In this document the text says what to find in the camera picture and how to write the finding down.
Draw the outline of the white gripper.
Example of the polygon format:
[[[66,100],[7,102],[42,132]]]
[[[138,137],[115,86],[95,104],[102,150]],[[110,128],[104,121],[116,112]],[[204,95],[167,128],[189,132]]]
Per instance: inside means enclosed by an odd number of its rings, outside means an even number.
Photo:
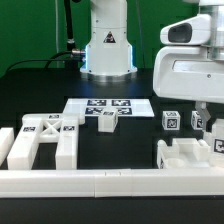
[[[164,27],[160,32],[164,47],[157,53],[153,73],[159,97],[196,101],[203,131],[211,118],[206,102],[224,104],[224,60],[212,58],[212,49],[206,46],[211,37],[208,14]]]

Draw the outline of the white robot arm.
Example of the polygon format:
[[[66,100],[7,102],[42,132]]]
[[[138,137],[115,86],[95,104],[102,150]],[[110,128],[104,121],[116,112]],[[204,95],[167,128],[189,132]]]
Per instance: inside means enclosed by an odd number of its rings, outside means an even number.
[[[191,100],[208,122],[209,103],[224,104],[224,0],[184,0],[199,5],[198,14],[160,31],[153,90],[159,97]],[[103,80],[134,73],[127,41],[127,1],[90,0],[91,40],[81,72]]]

